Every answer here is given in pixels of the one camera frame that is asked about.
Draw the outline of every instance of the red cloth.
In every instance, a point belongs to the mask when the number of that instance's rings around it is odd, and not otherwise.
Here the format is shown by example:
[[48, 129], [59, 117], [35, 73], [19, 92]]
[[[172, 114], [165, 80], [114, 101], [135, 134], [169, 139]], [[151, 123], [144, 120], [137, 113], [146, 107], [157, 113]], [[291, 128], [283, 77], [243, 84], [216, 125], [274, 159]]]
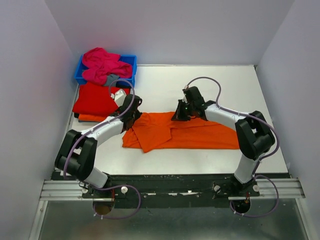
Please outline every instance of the red cloth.
[[[115, 94], [120, 90], [118, 87], [111, 87], [111, 93]], [[123, 89], [125, 94], [130, 93], [129, 88]], [[77, 114], [89, 114], [95, 116], [107, 117], [118, 106], [109, 96], [109, 87], [98, 86], [91, 82], [87, 82], [79, 87], [79, 97], [73, 106], [73, 112]]]
[[82, 63], [89, 69], [83, 71], [82, 77], [88, 82], [104, 85], [107, 75], [115, 74], [120, 78], [129, 79], [132, 76], [132, 66], [119, 61], [120, 55], [108, 53], [101, 47], [96, 47], [83, 55]]

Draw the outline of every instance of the blue plastic basket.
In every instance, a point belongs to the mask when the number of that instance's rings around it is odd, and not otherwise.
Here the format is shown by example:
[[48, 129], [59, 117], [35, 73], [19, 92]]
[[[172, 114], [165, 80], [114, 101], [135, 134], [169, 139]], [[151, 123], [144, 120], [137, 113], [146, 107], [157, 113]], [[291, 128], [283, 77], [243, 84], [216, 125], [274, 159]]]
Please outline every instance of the blue plastic basket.
[[[79, 85], [86, 84], [87, 81], [82, 77], [82, 72], [86, 69], [88, 69], [83, 63], [82, 58], [84, 55], [81, 55], [78, 65], [76, 66], [76, 70], [74, 73], [74, 78], [78, 82]], [[137, 56], [136, 55], [121, 55], [119, 61], [125, 62], [127, 64], [130, 64], [132, 66], [132, 76], [131, 78], [119, 78], [119, 79], [125, 79], [129, 81], [133, 86], [135, 86], [136, 80], [135, 76], [137, 73]]]

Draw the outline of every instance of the magenta cloth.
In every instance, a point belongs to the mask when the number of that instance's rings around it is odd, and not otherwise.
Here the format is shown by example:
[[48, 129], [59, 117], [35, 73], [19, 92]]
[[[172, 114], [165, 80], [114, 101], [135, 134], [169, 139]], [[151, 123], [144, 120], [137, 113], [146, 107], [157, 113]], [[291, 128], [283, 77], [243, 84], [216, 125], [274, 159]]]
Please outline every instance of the magenta cloth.
[[89, 69], [83, 71], [82, 77], [93, 84], [104, 85], [107, 76], [118, 75], [120, 78], [129, 79], [132, 76], [132, 66], [119, 61], [120, 55], [109, 53], [101, 47], [96, 47], [83, 55], [82, 63]]

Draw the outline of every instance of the white wall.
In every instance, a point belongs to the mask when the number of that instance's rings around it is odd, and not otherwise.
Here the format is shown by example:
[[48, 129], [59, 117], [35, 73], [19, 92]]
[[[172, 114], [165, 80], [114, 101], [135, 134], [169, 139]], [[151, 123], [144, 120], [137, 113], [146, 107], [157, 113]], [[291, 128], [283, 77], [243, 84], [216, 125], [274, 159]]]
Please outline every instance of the white wall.
[[45, 0], [72, 52], [140, 64], [257, 64], [294, 0]]
[[320, 236], [320, 1], [296, 0], [257, 74], [290, 172]]
[[66, 128], [75, 60], [43, 0], [0, 1], [0, 239], [28, 239]]

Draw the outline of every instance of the orange cloth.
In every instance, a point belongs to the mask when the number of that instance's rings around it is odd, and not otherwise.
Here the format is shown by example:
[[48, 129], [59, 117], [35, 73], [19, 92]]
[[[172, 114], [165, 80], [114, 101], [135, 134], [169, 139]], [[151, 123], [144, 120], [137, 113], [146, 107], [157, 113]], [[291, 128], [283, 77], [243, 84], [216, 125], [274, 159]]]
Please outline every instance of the orange cloth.
[[95, 115], [89, 115], [89, 114], [79, 114], [78, 117], [79, 121], [84, 122], [102, 122], [106, 119], [105, 116], [95, 116]]
[[143, 113], [123, 136], [124, 148], [142, 149], [239, 149], [231, 128], [200, 118], [171, 121], [174, 112]]

